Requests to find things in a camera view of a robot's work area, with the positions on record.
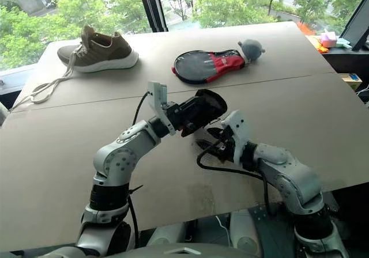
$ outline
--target table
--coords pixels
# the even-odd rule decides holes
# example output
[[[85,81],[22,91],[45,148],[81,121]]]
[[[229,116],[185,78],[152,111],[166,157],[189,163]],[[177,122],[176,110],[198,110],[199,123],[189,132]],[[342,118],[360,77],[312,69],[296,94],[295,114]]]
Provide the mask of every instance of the table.
[[[246,35],[260,40],[266,53],[239,73],[204,86],[184,84],[171,73],[171,63],[183,51],[217,51],[221,44],[235,48],[230,42]],[[325,191],[369,180],[367,108],[295,24],[135,35],[130,41],[141,55],[134,68],[77,73],[46,103],[19,106],[6,119],[0,131],[0,251],[76,239],[95,173],[92,158],[130,126],[149,79],[166,83],[168,100],[176,102],[187,100],[198,88],[214,90],[225,98],[228,111],[245,114],[253,141],[289,149],[319,174]],[[151,48],[140,45],[143,42]],[[167,54],[158,63],[157,51],[164,50]],[[53,55],[47,50],[43,58]],[[40,67],[54,65],[42,59]],[[45,76],[40,74],[38,81]],[[152,115],[144,103],[139,119]],[[201,131],[186,138],[168,136],[140,160],[130,185],[144,185],[133,195],[140,230],[263,201],[259,180],[198,168],[198,137]],[[205,162],[219,165],[211,158]],[[275,190],[270,194],[278,199]]]

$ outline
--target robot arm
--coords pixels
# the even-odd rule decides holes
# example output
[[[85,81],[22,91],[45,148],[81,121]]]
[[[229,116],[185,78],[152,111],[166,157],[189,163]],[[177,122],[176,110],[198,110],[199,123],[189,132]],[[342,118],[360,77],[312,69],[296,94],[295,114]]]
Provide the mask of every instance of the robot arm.
[[[209,90],[199,90],[182,104],[168,103],[167,87],[150,82],[147,97],[156,116],[124,130],[94,157],[96,174],[90,202],[82,216],[74,248],[79,255],[83,252],[107,256],[133,248],[134,236],[123,220],[129,209],[131,174],[140,158],[156,147],[160,138],[173,135],[177,130],[182,131],[182,136],[188,136],[227,110],[225,101]]]
[[[168,103],[166,96],[166,86],[149,83],[149,104],[156,116],[128,128],[96,153],[90,203],[82,217],[76,246],[45,257],[101,257],[133,248],[134,236],[123,220],[128,212],[131,174],[139,159],[156,147],[160,138],[178,130],[182,130],[182,136],[192,134],[227,110],[225,101],[209,90],[199,90],[180,105]],[[222,142],[232,150],[225,147],[221,151],[231,153],[227,159],[243,169],[262,174],[280,191],[295,219],[298,240],[313,252],[337,250],[348,257],[325,210],[320,181],[314,172],[285,149],[251,143],[239,111],[233,111],[222,126],[226,131]]]
[[[293,216],[296,238],[311,252],[339,252],[349,257],[336,226],[330,220],[318,176],[288,150],[249,141],[246,120],[233,111],[222,121],[219,135],[224,143],[213,154],[249,172],[258,172],[275,187]]]

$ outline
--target olive green sneaker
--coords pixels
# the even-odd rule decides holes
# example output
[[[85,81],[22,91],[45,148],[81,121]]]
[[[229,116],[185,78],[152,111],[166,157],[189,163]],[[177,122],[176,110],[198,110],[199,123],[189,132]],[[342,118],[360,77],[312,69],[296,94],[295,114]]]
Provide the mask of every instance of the olive green sneaker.
[[[86,25],[81,39],[81,45],[65,46],[58,50],[58,57],[65,65],[69,64],[71,54],[75,51],[76,59],[72,67],[76,71],[89,73],[131,68],[138,60],[138,53],[118,32],[114,36],[103,35]]]

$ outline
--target shoelace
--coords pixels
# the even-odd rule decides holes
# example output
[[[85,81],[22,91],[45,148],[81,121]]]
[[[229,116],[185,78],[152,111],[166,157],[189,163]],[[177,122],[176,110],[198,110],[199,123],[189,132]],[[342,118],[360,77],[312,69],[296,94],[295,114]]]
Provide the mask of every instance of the shoelace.
[[[16,109],[19,105],[25,103],[26,101],[31,101],[34,104],[41,104],[45,101],[47,101],[51,95],[53,94],[55,88],[58,86],[58,84],[62,81],[66,81],[67,79],[71,78],[71,75],[73,74],[73,70],[74,70],[74,63],[76,62],[76,57],[77,57],[77,52],[82,48],[82,44],[79,45],[70,55],[69,58],[69,63],[67,66],[67,70],[65,71],[64,75],[61,76],[60,78],[56,78],[55,80],[51,81],[51,82],[47,82],[41,85],[38,85],[36,88],[34,88],[34,90],[32,91],[31,94],[29,94],[28,96],[24,97],[19,103],[17,103],[16,105],[14,105],[12,108],[9,109],[9,112],[13,111],[14,109]],[[46,89],[50,88],[50,91],[47,93],[47,95],[39,100],[35,100],[35,97],[45,91]]]

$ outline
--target window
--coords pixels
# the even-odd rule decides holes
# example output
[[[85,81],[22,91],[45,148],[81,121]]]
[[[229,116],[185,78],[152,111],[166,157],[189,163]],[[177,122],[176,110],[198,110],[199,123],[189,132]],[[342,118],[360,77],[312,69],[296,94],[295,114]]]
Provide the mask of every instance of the window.
[[[361,0],[161,0],[170,31],[294,21],[340,34]]]
[[[142,0],[0,0],[1,70],[37,63],[47,44],[85,23],[113,35],[151,32]]]
[[[340,34],[361,0],[161,0],[169,31],[294,21]],[[52,41],[76,39],[85,23],[105,34],[151,32],[152,0],[0,0],[0,70],[36,63]]]

